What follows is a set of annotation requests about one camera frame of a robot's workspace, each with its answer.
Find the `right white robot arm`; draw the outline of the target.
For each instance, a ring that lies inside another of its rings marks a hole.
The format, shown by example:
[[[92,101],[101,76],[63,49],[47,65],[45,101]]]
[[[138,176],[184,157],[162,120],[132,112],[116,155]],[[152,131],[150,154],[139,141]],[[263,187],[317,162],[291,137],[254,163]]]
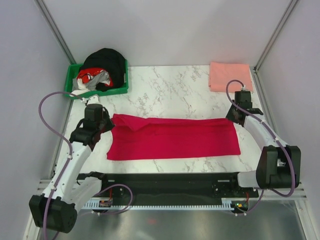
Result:
[[[229,184],[235,197],[242,196],[247,188],[290,189],[300,184],[301,150],[290,146],[265,122],[262,111],[253,108],[251,92],[234,93],[226,118],[244,127],[261,150],[256,170],[239,172],[237,179]]]

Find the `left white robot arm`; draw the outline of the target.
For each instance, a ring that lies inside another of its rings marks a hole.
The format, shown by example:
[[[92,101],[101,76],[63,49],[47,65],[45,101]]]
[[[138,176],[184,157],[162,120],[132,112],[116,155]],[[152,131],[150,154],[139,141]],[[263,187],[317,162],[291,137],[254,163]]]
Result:
[[[84,163],[91,155],[101,135],[114,127],[109,113],[99,103],[90,103],[70,135],[70,153],[53,179],[40,195],[33,195],[29,208],[35,225],[61,233],[69,233],[74,227],[79,211],[97,194],[106,196],[110,191],[102,174],[90,172],[84,182],[75,186]]]

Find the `magenta t shirt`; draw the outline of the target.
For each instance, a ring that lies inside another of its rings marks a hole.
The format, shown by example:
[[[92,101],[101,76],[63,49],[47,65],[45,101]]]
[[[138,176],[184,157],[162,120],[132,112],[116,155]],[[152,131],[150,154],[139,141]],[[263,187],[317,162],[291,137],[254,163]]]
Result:
[[[108,160],[156,160],[241,153],[234,124],[226,118],[143,118],[114,114]]]

